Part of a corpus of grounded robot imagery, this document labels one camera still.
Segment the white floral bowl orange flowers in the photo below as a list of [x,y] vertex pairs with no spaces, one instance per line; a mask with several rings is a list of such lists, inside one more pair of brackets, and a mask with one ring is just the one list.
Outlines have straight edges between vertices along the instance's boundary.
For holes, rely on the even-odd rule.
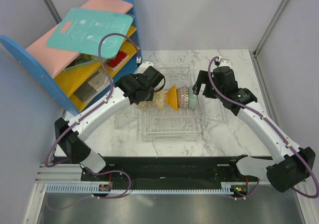
[[140,102],[140,103],[138,104],[138,107],[139,107],[140,109],[146,110],[146,109],[148,109],[148,107],[149,107],[149,102],[148,102],[148,101]]

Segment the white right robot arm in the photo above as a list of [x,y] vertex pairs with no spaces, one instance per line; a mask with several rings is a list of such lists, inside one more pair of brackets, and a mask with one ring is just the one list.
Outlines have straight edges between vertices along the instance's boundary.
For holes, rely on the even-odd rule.
[[267,179],[283,193],[312,174],[315,152],[310,147],[301,148],[287,138],[266,115],[257,97],[249,89],[238,87],[230,67],[215,68],[212,73],[199,71],[192,87],[195,95],[199,95],[202,85],[205,86],[202,94],[206,98],[219,99],[226,109],[247,124],[272,157],[270,160],[248,155],[232,158],[228,168],[232,180],[240,181],[245,176]]

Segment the cream bowl with bird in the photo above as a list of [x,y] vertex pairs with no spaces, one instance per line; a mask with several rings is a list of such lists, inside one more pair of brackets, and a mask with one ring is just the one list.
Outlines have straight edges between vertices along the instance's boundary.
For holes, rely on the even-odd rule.
[[164,109],[164,91],[158,91],[154,93],[153,100],[149,101],[149,104],[157,110]]

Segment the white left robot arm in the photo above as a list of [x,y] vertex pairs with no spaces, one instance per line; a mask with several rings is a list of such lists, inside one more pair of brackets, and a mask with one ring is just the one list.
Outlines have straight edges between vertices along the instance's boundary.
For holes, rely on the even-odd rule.
[[122,76],[97,102],[65,121],[55,122],[57,144],[72,164],[80,164],[92,171],[99,181],[109,177],[109,168],[103,157],[85,141],[102,123],[132,104],[152,101],[156,88],[165,82],[164,75],[151,62],[142,63],[142,73]]

